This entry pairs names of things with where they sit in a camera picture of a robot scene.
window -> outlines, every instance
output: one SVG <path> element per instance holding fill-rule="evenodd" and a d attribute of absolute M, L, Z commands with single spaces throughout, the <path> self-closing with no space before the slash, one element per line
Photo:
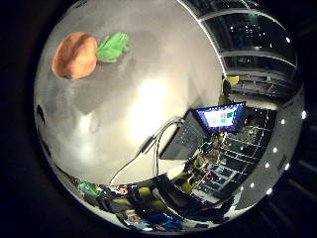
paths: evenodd
<path fill-rule="evenodd" d="M 291 79 L 295 68 L 279 59 L 252 56 L 225 57 L 227 70 L 253 70 L 268 73 L 281 73 L 286 79 Z"/>
<path fill-rule="evenodd" d="M 197 17 L 230 8 L 246 8 L 238 0 L 185 0 L 184 2 L 192 7 Z"/>
<path fill-rule="evenodd" d="M 206 20 L 220 52 L 260 51 L 296 63 L 292 42 L 282 27 L 258 14 L 229 14 Z"/>

monitor screen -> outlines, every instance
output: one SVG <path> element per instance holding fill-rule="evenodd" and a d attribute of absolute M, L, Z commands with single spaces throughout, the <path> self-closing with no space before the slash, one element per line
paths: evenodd
<path fill-rule="evenodd" d="M 195 114 L 209 133 L 237 132 L 246 102 L 195 109 Z"/>

laptop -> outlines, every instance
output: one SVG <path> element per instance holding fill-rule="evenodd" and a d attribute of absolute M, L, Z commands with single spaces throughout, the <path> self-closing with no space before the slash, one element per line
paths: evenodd
<path fill-rule="evenodd" d="M 214 133 L 237 133 L 241 128 L 246 102 L 225 106 L 190 109 L 184 123 L 177 128 L 159 154 L 161 160 L 188 160 L 204 137 Z"/>

